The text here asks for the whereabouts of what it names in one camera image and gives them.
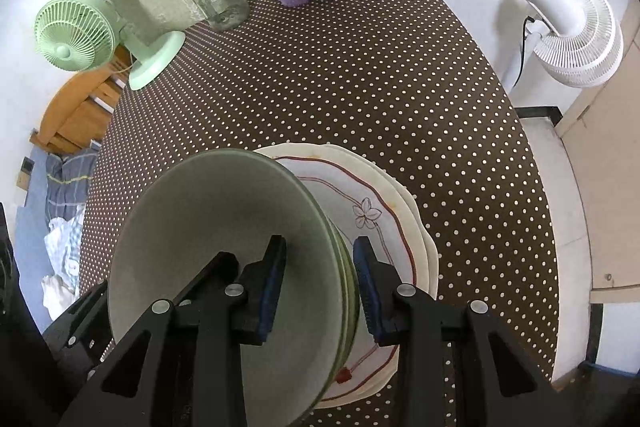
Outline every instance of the green fan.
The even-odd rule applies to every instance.
[[[184,33],[168,32],[147,46],[127,27],[112,0],[52,0],[36,16],[38,51],[66,71],[93,70],[123,44],[137,58],[129,75],[131,89],[149,84],[184,44]]]

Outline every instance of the wooden furniture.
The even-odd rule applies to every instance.
[[[49,103],[31,143],[47,152],[72,154],[89,147],[92,139],[102,140],[111,120],[104,105],[116,107],[122,93],[116,81],[127,82],[130,64],[129,52],[119,46],[109,64],[72,76]]]

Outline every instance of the floral plate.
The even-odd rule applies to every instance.
[[[420,228],[398,191],[369,165],[344,151],[314,144],[280,144],[258,150],[293,172],[344,238],[369,237],[380,261],[393,264],[403,282],[427,291],[429,269]],[[317,407],[335,407],[379,391],[398,367],[397,347],[379,347],[360,312],[344,367]]]

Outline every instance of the stack of plates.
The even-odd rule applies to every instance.
[[[258,150],[292,172],[318,202],[348,251],[361,235],[369,237],[380,261],[393,264],[403,282],[436,298],[438,253],[420,222],[412,195],[394,178],[368,160],[334,145],[284,143]],[[353,264],[344,266],[350,287]],[[350,307],[351,301],[343,303]],[[379,347],[367,331],[364,312],[354,311],[357,323],[343,335],[337,358],[344,360],[316,407],[336,407],[378,393],[398,368],[398,349]]]
[[[244,266],[273,234],[287,241],[287,265],[267,342],[241,346],[248,427],[292,425],[313,407],[377,393],[395,373],[397,348],[376,346],[360,308],[357,237],[367,235],[403,282],[433,297],[438,283],[414,199],[372,163],[330,145],[214,150],[169,169],[127,216],[109,277],[116,342],[219,251]]]

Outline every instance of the polka dot tablecloth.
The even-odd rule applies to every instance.
[[[440,254],[438,298],[485,300],[549,377],[558,281],[546,197],[515,111],[455,15],[442,0],[251,4],[235,30],[191,27],[153,83],[124,91],[88,198],[81,290],[108,275],[128,212],[172,165],[212,148],[330,142],[414,195]],[[394,386],[304,425],[386,426]]]

